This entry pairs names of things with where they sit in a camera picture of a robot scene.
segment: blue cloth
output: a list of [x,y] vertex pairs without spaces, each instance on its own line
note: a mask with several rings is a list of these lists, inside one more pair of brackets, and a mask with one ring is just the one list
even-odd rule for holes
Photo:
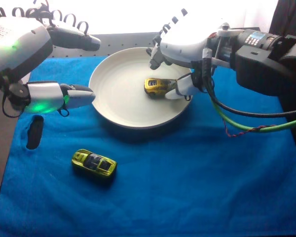
[[[88,85],[103,57],[48,59],[31,80]],[[281,111],[277,98],[241,88],[218,68],[216,94],[227,105]],[[42,115],[40,145],[26,149],[34,115],[16,126],[0,192],[0,236],[266,236],[296,234],[296,147],[289,130],[225,134],[207,94],[158,129],[118,127],[90,106]],[[284,119],[230,115],[246,125]],[[238,133],[229,126],[230,133]],[[109,187],[73,172],[87,149],[118,162]]]

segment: hole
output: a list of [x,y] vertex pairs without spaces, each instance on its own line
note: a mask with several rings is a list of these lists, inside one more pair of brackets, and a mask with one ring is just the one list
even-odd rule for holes
[[34,116],[34,119],[28,130],[28,143],[26,148],[34,150],[39,146],[41,135],[43,132],[44,118],[42,116]]

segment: round plate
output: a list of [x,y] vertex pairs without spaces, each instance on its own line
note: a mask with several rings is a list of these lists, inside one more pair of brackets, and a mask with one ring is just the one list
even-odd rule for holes
[[146,48],[130,48],[112,54],[94,70],[89,87],[96,98],[95,109],[118,125],[144,129],[165,124],[188,106],[185,99],[151,99],[144,91],[147,78],[178,79],[190,69],[162,63],[157,70],[149,68]]

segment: toy car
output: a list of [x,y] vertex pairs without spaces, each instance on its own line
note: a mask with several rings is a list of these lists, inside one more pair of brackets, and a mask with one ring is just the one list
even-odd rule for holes
[[103,178],[110,177],[115,172],[117,167],[116,161],[97,155],[85,149],[75,152],[72,158],[72,164],[75,167],[85,169],[86,171],[92,172]]
[[173,89],[175,82],[173,79],[148,78],[145,80],[144,89],[150,97],[164,96]]

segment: metal pegboard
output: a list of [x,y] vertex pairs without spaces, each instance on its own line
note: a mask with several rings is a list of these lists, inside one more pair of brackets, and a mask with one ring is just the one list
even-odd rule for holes
[[110,56],[113,53],[127,48],[153,47],[152,39],[157,34],[156,32],[151,32],[93,35],[101,40],[101,46],[98,51],[90,52],[82,49],[67,49],[54,46],[54,50],[49,58]]

